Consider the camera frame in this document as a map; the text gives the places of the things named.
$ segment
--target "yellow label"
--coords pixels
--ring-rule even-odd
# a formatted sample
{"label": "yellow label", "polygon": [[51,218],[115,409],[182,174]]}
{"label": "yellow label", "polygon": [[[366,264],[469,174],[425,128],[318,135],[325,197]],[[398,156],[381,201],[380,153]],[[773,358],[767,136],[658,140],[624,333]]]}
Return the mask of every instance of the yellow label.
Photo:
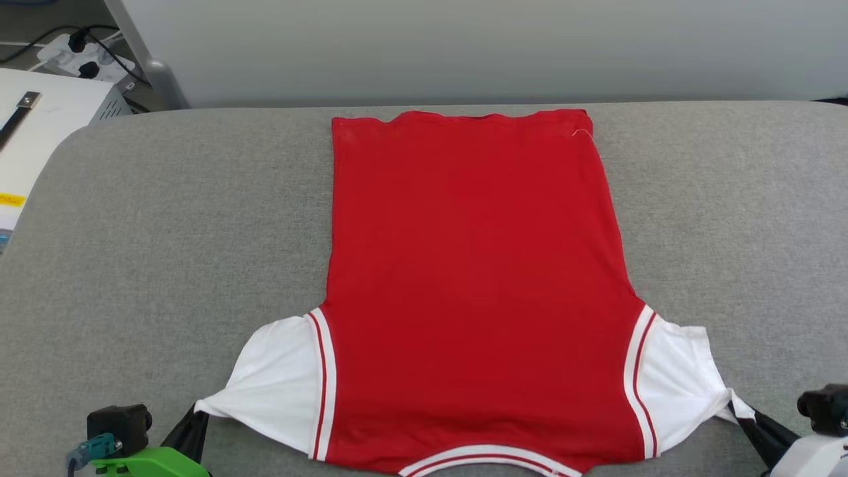
{"label": "yellow label", "polygon": [[12,194],[0,194],[0,205],[11,205],[13,207],[23,207],[26,197]]}

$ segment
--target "white sleeve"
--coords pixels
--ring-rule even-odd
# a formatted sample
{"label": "white sleeve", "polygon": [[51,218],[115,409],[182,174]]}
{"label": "white sleeve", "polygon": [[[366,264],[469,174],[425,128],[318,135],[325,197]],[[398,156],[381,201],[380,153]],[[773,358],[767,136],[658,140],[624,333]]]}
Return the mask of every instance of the white sleeve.
{"label": "white sleeve", "polygon": [[234,418],[301,452],[309,452],[318,419],[321,371],[307,317],[266,324],[238,356],[226,388],[194,411]]}
{"label": "white sleeve", "polygon": [[645,337],[637,389],[656,434],[657,453],[679,444],[707,419],[736,422],[754,410],[724,385],[703,327],[679,327],[656,315]]}

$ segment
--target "gray fabric surface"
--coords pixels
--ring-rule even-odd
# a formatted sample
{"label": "gray fabric surface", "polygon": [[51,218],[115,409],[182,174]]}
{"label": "gray fabric surface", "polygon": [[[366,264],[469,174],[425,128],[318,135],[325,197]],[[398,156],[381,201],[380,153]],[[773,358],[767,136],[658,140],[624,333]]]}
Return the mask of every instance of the gray fabric surface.
{"label": "gray fabric surface", "polygon": [[[726,383],[809,433],[797,396],[848,382],[848,108],[585,108],[636,291],[669,321],[707,326]],[[86,415],[110,404],[148,405],[160,442],[194,400],[224,386],[255,329],[320,304],[330,118],[405,109],[178,111],[119,118],[62,143],[0,258],[0,474],[61,475]],[[355,474],[221,419],[204,465],[216,477]],[[763,469],[741,431],[713,419],[658,459],[591,475]]]}

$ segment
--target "red stripe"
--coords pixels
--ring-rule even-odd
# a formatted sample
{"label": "red stripe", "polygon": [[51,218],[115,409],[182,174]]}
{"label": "red stripe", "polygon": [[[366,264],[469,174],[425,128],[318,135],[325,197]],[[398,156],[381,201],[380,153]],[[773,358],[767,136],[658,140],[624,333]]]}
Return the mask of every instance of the red stripe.
{"label": "red stripe", "polygon": [[318,442],[321,440],[321,426],[324,424],[324,401],[326,400],[326,359],[324,357],[324,340],[321,339],[321,327],[318,326],[318,320],[312,313],[309,313],[312,322],[315,324],[315,331],[318,334],[318,349],[321,351],[321,410],[318,412],[318,430],[315,432],[315,448],[312,452],[312,458],[318,458]]}
{"label": "red stripe", "polygon": [[636,365],[633,369],[633,393],[636,395],[636,401],[638,401],[639,405],[642,407],[644,415],[648,418],[650,436],[654,439],[653,457],[656,457],[656,431],[654,431],[654,423],[650,420],[650,413],[648,412],[648,408],[645,407],[644,403],[642,402],[642,399],[639,398],[639,388],[636,386],[636,378],[639,376],[639,360],[642,358],[642,346],[644,345],[644,339],[648,336],[648,330],[650,329],[650,325],[654,322],[655,317],[656,311],[654,311],[654,314],[650,316],[650,320],[648,320],[648,325],[644,327],[644,332],[642,333],[642,340],[639,342],[639,350],[636,351]]}
{"label": "red stripe", "polygon": [[443,463],[453,462],[453,461],[458,461],[458,460],[475,459],[475,458],[498,458],[498,459],[516,460],[516,461],[519,461],[519,462],[529,463],[531,465],[539,467],[540,469],[544,470],[548,474],[554,473],[554,470],[552,468],[548,467],[547,465],[544,465],[542,463],[538,463],[536,461],[530,460],[530,459],[525,458],[525,457],[508,456],[506,454],[469,454],[467,456],[448,457],[448,458],[442,459],[440,461],[436,461],[434,463],[429,463],[429,464],[425,465],[424,467],[416,469],[415,472],[407,475],[406,477],[414,477],[416,474],[420,473],[422,470],[427,470],[431,467],[434,467],[434,466],[437,466],[437,465],[440,465],[440,464],[443,464]]}

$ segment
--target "power strip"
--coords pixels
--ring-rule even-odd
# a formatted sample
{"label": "power strip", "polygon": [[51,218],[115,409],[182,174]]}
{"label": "power strip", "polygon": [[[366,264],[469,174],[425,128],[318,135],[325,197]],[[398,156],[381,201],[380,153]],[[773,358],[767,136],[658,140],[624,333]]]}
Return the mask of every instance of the power strip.
{"label": "power strip", "polygon": [[[81,52],[75,53],[70,49],[69,39],[68,34],[59,35],[38,52],[38,59],[44,63],[44,68],[58,75],[80,77],[80,67],[93,62],[98,72],[91,79],[115,83],[119,91],[129,91],[135,87],[135,78],[128,75],[100,45],[86,43]],[[118,59],[130,71],[136,72],[134,62],[121,56]]]}

